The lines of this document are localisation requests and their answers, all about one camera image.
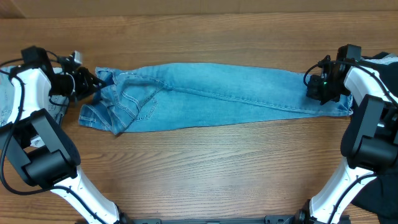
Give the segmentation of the medium blue jeans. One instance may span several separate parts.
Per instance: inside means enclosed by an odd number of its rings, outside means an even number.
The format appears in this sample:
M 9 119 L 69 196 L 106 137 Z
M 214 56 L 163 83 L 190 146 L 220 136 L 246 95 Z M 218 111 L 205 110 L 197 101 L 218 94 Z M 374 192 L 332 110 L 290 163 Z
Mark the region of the medium blue jeans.
M 98 67 L 105 87 L 80 110 L 82 126 L 113 134 L 167 131 L 318 116 L 349 116 L 351 96 L 321 104 L 306 96 L 304 75 L 274 68 L 168 63 Z

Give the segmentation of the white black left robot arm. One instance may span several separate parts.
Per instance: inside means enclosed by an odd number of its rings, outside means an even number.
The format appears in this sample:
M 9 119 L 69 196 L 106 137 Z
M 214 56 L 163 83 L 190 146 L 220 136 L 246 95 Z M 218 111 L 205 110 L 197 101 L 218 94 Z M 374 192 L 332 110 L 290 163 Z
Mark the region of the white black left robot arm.
M 1 127 L 1 162 L 9 161 L 20 178 L 33 189 L 12 188 L 16 195 L 51 192 L 66 200 L 87 223 L 131 223 L 131 219 L 108 200 L 87 178 L 73 141 L 49 111 L 53 96 L 82 100 L 105 86 L 82 65 L 78 51 L 49 59 L 50 51 L 31 46 L 8 72 L 12 85 L 11 112 Z

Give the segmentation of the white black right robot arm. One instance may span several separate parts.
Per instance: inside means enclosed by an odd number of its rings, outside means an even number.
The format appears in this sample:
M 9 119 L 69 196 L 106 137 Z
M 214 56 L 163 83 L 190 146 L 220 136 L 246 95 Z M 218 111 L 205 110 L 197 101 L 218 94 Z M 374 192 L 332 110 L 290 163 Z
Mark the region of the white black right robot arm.
M 361 47 L 347 44 L 336 60 L 327 55 L 316 64 L 319 76 L 306 73 L 306 95 L 338 101 L 351 95 L 356 109 L 340 144 L 342 160 L 324 188 L 286 223 L 349 223 L 345 208 L 374 179 L 397 167 L 397 63 L 375 63 Z

